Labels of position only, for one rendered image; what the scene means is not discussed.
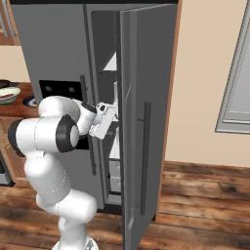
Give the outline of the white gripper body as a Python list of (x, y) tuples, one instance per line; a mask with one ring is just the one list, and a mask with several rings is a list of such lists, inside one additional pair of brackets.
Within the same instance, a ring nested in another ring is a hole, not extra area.
[(103, 140), (108, 128), (115, 118), (117, 108), (111, 104), (99, 104), (97, 106), (97, 116), (93, 121), (89, 134), (92, 137)]

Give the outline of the grey fridge body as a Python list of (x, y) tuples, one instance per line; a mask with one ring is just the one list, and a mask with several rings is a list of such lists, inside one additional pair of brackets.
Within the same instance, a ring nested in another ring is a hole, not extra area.
[[(107, 211), (122, 212), (122, 174), (119, 139), (119, 87), (118, 87), (118, 56), (119, 56), (119, 21), (117, 15), (126, 10), (148, 4), (95, 4), (88, 0), (10, 0), (14, 5), (28, 4), (81, 4), (84, 8), (85, 31), (88, 49), (89, 69), (91, 80), (87, 87), (90, 93), (88, 103), (92, 105), (118, 104), (118, 118), (111, 122), (103, 140), (95, 137), (94, 146), (97, 148), (98, 166), (102, 178), (104, 208)], [(44, 88), (43, 99), (51, 96), (76, 98), (75, 87), (52, 89)]]

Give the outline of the grey fridge door with dispenser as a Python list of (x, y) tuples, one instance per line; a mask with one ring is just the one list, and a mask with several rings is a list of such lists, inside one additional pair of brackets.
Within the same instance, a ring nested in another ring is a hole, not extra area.
[[(91, 80), (81, 4), (28, 4), (12, 7), (21, 47), (35, 100), (41, 102), (44, 88), (75, 87), (76, 98), (83, 100), (80, 75), (86, 86)], [(104, 208), (102, 178), (97, 148), (93, 143), (97, 175), (93, 176), (88, 136), (77, 148), (57, 156), (71, 179), (71, 186), (97, 199)]]

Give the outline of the white green bowl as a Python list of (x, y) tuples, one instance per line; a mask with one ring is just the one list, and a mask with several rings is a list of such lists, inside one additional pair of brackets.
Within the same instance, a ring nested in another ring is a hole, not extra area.
[(5, 104), (12, 104), (16, 101), (17, 95), (21, 92), (20, 88), (17, 87), (7, 87), (0, 89), (0, 96), (7, 95), (7, 94), (15, 94), (12, 98), (9, 98), (7, 100), (0, 100), (0, 105)]

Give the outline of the wooden wall cupboard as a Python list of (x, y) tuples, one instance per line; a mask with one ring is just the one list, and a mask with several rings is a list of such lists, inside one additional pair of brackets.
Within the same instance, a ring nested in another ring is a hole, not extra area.
[(0, 46), (21, 44), (10, 0), (0, 0)]

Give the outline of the white blue plate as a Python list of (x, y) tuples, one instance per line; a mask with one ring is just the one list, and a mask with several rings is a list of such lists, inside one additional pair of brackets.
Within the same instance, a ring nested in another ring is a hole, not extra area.
[(38, 107), (37, 101), (33, 94), (23, 99), (22, 103), (28, 107)]

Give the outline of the plain grey fridge door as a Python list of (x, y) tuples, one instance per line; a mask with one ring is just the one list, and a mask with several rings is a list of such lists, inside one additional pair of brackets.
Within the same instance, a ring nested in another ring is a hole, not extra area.
[[(124, 250), (137, 250), (156, 214), (177, 7), (158, 4), (117, 15)], [(151, 102), (151, 114), (146, 213), (141, 216), (145, 102)]]

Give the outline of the grey black oven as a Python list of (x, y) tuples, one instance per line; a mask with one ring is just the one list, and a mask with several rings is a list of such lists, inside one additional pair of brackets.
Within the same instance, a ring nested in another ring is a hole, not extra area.
[(5, 162), (2, 152), (0, 151), (0, 186), (13, 187), (15, 182), (13, 181), (8, 166)]

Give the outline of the wooden base cupboard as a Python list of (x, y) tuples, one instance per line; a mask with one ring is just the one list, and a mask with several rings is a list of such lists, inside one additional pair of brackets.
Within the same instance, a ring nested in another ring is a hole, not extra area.
[(24, 173), (25, 158), (16, 154), (8, 140), (8, 129), (16, 120), (18, 120), (17, 117), (0, 116), (0, 152), (3, 155), (7, 170), (15, 185), (19, 188), (30, 188), (30, 184)]

